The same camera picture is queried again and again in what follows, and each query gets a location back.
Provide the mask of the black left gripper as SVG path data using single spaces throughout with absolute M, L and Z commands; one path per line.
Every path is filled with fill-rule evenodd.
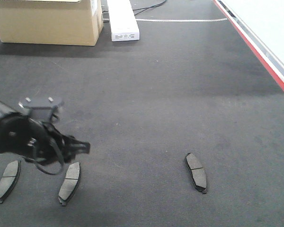
M 59 160 L 54 145 L 62 150 L 64 162 L 71 162 L 77 154 L 90 153 L 89 142 L 62 136 L 51 123 L 16 113 L 0 119 L 0 154 L 14 153 L 48 165 Z

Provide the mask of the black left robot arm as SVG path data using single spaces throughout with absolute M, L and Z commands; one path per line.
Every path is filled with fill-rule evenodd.
M 21 113 L 0 101 L 0 154 L 14 153 L 43 166 L 71 162 L 90 152 L 90 143 L 60 133 L 54 126 L 63 105 L 61 98 L 26 98 Z

